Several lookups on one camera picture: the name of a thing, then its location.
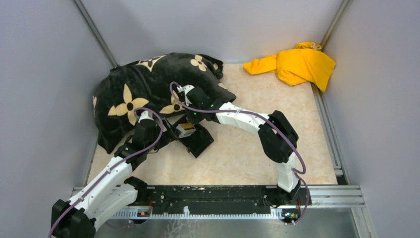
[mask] beige marble floor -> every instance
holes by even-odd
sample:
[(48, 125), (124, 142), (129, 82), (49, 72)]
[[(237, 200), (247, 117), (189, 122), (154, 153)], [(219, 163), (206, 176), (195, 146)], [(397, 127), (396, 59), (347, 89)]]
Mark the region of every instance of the beige marble floor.
[[(249, 75), (241, 64), (225, 64), (223, 72), (221, 82), (236, 94), (235, 105), (260, 113), (279, 110), (286, 115), (299, 135), (298, 151), (307, 166), (303, 178), (308, 184), (337, 184), (309, 83), (290, 87), (274, 73)], [(274, 163), (264, 154), (258, 136), (232, 126), (202, 124), (214, 143), (199, 158), (176, 141), (149, 154), (133, 176), (155, 185), (276, 184)], [(89, 181), (110, 159), (111, 155), (98, 146)]]

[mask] gray wall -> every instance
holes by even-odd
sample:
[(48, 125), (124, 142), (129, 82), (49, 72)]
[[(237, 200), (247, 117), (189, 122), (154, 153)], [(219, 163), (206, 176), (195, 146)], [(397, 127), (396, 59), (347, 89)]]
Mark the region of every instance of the gray wall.
[(46, 237), (96, 141), (92, 96), (110, 65), (70, 0), (0, 7), (0, 237)]
[(326, 53), (326, 91), (351, 181), (379, 237), (420, 233), (420, 1), (354, 1)]
[(168, 52), (248, 61), (320, 43), (341, 0), (84, 0), (119, 64)]

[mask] yellow cloth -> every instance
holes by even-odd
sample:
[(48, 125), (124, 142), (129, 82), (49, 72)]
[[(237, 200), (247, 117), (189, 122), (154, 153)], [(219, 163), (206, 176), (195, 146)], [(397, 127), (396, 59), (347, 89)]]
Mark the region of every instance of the yellow cloth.
[(325, 92), (335, 61), (320, 50), (320, 45), (302, 42), (294, 49), (245, 63), (244, 70), (252, 75), (277, 73), (277, 77), (290, 86), (312, 82)]

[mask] black pillow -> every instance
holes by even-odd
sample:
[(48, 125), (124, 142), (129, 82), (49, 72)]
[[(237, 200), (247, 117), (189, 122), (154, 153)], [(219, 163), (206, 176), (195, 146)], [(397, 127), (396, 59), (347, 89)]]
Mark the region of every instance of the black pillow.
[(111, 153), (134, 128), (134, 109), (147, 107), (163, 117), (183, 108), (171, 98), (169, 84), (201, 87), (211, 98), (233, 102), (235, 94), (220, 83), (223, 62), (206, 55), (170, 53), (118, 66), (97, 86), (94, 97), (98, 144)]

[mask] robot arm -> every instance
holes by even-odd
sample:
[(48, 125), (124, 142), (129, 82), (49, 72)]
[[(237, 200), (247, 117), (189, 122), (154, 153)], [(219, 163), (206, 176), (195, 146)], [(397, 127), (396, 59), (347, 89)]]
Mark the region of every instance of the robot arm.
[(123, 207), (147, 198), (147, 184), (130, 177), (124, 184), (117, 184), (127, 178), (143, 161), (148, 151), (125, 160), (141, 149), (151, 145), (160, 128), (150, 112), (142, 112), (133, 138), (118, 148), (107, 166), (79, 193), (68, 201), (59, 200), (52, 207), (52, 225), (67, 209), (71, 210), (59, 221), (53, 235), (60, 238), (92, 238), (101, 225)]
[[(218, 99), (210, 99), (201, 88), (192, 85), (177, 87), (179, 98), (185, 98), (185, 104), (200, 110), (212, 111), (214, 113), (197, 113), (188, 109), (186, 114), (192, 123), (199, 123), (203, 119), (214, 121), (220, 124), (236, 126), (252, 134), (258, 134), (261, 140), (265, 154), (276, 163), (277, 185), (282, 190), (290, 193), (299, 183), (299, 180), (293, 174), (296, 168), (296, 155), (292, 152), (287, 143), (266, 123), (263, 119), (270, 120), (280, 131), (293, 143), (296, 148), (298, 135), (290, 125), (283, 113), (274, 111), (272, 114), (253, 113), (243, 114), (239, 111), (249, 110), (235, 106), (231, 102), (223, 102)], [(217, 111), (236, 111), (235, 112), (217, 112)]]
[[(168, 129), (168, 136), (155, 144), (155, 149), (161, 148), (173, 140), (181, 140), (184, 145), (188, 139), (195, 144), (201, 143), (196, 153), (197, 157), (210, 143), (213, 142), (207, 130), (199, 125), (206, 119), (220, 124), (228, 124), (244, 129), (252, 134), (258, 134), (265, 154), (276, 163), (278, 172), (277, 186), (280, 192), (285, 192), (293, 199), (299, 189), (299, 180), (293, 174), (296, 167), (296, 155), (292, 153), (288, 144), (271, 128), (267, 122), (256, 115), (273, 123), (296, 147), (298, 136), (286, 117), (279, 111), (272, 114), (259, 114), (244, 110), (230, 102), (218, 99), (210, 99), (201, 88), (191, 85), (178, 87), (179, 98), (183, 99), (187, 106), (200, 110), (211, 110), (213, 113), (197, 113), (185, 109), (188, 123), (177, 124), (174, 128), (163, 124)], [(247, 111), (250, 114), (238, 113)], [(182, 127), (182, 124), (194, 125)], [(53, 231), (53, 235), (60, 238), (77, 237), (91, 238), (98, 228), (121, 208), (128, 204), (145, 201), (147, 199), (147, 184), (138, 178), (130, 177), (124, 184), (115, 189), (123, 179), (128, 177), (143, 161), (146, 160), (148, 151), (126, 160), (125, 158), (139, 150), (147, 148), (154, 143), (160, 131), (159, 126), (153, 120), (148, 111), (141, 113), (136, 124), (132, 138), (118, 148), (109, 164), (79, 193), (71, 197), (67, 202), (59, 200), (52, 208), (52, 226), (64, 213), (65, 210), (74, 206), (59, 222)]]

